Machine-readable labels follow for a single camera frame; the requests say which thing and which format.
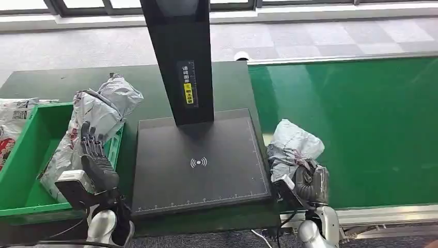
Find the wireless symbol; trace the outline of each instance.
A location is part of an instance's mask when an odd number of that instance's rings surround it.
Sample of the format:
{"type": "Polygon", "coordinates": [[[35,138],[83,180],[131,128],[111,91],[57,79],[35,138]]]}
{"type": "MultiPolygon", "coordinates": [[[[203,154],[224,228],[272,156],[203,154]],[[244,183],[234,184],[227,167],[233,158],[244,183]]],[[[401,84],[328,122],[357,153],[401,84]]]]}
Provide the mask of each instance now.
{"type": "Polygon", "coordinates": [[[201,160],[195,160],[195,159],[190,160],[190,166],[192,168],[195,168],[197,165],[207,166],[207,159],[203,157],[201,160]]]}

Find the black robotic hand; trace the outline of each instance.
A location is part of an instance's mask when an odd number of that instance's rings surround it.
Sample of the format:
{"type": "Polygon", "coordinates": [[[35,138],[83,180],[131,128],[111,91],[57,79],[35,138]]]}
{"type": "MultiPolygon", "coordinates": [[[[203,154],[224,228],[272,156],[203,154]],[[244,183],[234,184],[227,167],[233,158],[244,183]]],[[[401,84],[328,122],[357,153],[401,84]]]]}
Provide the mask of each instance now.
{"type": "Polygon", "coordinates": [[[300,162],[293,176],[296,194],[308,202],[327,204],[329,171],[313,159],[300,162]]]}
{"type": "Polygon", "coordinates": [[[81,128],[81,146],[84,154],[81,156],[85,173],[93,181],[98,192],[109,191],[119,185],[119,175],[111,166],[103,150],[103,136],[95,137],[95,127],[85,121],[81,128]]]}

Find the yellow label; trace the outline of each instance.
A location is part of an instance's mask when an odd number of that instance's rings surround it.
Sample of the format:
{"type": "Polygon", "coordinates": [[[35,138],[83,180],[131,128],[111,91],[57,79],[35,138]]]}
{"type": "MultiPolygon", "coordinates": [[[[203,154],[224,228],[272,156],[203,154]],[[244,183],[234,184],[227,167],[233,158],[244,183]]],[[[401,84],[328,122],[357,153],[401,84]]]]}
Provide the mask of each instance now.
{"type": "Polygon", "coordinates": [[[185,101],[187,102],[187,104],[193,104],[193,93],[192,93],[191,83],[184,84],[184,92],[185,92],[185,101]]]}

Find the black pole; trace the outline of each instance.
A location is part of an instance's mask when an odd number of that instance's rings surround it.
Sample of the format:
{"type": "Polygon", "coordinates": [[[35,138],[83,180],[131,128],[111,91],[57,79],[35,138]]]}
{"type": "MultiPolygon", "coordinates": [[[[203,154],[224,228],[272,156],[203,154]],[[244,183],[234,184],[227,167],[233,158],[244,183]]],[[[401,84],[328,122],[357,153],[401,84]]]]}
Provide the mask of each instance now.
{"type": "Polygon", "coordinates": [[[141,0],[176,125],[213,121],[209,0],[141,0]]]}

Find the floor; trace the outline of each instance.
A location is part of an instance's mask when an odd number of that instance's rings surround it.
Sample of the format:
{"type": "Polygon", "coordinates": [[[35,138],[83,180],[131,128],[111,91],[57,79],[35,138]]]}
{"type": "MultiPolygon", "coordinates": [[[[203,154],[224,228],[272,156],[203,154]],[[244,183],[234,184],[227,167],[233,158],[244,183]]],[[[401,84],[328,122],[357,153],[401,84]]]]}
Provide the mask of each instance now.
{"type": "MultiPolygon", "coordinates": [[[[438,18],[211,26],[212,60],[438,51],[438,18]]],[[[0,85],[16,70],[156,64],[146,27],[0,34],[0,85]]],[[[421,248],[438,237],[356,240],[342,247],[421,248]]],[[[300,247],[293,236],[282,247],[300,247]]],[[[137,239],[133,247],[266,247],[249,231],[137,239]]]]}

